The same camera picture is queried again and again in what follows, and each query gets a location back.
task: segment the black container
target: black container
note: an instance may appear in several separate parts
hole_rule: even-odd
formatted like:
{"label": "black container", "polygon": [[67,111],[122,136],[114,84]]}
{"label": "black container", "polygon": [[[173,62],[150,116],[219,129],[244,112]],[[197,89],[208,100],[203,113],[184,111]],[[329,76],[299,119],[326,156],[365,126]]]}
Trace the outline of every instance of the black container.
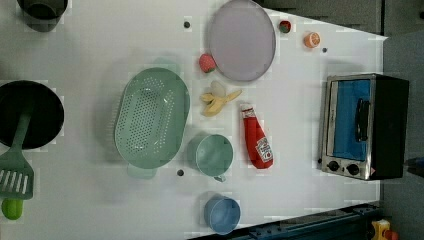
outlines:
{"label": "black container", "polygon": [[60,21],[68,0],[18,0],[24,21],[38,32],[50,32]]}
{"label": "black container", "polygon": [[23,149],[39,148],[62,129],[65,113],[59,97],[43,84],[15,81],[0,87],[0,142],[11,146],[24,106],[33,102],[33,112]]}

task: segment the blue cup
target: blue cup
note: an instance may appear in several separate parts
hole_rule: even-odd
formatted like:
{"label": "blue cup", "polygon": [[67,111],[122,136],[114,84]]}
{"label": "blue cup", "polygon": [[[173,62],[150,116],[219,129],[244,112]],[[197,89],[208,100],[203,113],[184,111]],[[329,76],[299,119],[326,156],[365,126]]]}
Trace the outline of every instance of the blue cup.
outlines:
{"label": "blue cup", "polygon": [[240,220],[240,206],[231,198],[216,195],[205,205],[205,221],[219,235],[232,232]]}

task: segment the bottle label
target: bottle label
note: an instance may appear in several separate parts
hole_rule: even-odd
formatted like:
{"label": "bottle label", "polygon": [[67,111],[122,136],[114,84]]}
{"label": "bottle label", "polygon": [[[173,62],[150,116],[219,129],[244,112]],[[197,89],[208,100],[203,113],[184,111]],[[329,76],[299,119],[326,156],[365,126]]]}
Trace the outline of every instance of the bottle label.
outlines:
{"label": "bottle label", "polygon": [[256,117],[255,111],[253,111],[253,108],[243,111],[242,114],[243,114],[243,118]]}
{"label": "bottle label", "polygon": [[264,163],[272,160],[273,158],[271,146],[269,146],[268,139],[266,137],[263,137],[258,141],[258,144],[256,145],[256,151],[258,151],[258,154]]}

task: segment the mug handle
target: mug handle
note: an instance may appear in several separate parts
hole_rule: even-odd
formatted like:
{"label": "mug handle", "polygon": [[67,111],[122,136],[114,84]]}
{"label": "mug handle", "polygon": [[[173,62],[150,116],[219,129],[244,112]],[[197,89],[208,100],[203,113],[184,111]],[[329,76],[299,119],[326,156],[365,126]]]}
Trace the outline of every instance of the mug handle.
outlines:
{"label": "mug handle", "polygon": [[225,178],[225,176],[223,176],[223,175],[218,176],[218,177],[214,177],[214,179],[217,180],[218,182],[225,182],[225,180],[227,180]]}

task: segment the orange object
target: orange object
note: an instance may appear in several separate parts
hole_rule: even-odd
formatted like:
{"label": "orange object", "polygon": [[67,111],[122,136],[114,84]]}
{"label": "orange object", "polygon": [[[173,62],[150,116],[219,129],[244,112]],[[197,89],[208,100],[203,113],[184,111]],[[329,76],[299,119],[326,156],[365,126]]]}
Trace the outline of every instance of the orange object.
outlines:
{"label": "orange object", "polygon": [[383,236],[387,240],[399,240],[399,234],[397,234],[397,232],[393,232],[392,230],[383,231]]}
{"label": "orange object", "polygon": [[318,33],[309,33],[304,39],[303,42],[308,48],[315,48],[318,47],[319,43],[321,42],[321,38],[319,37]]}

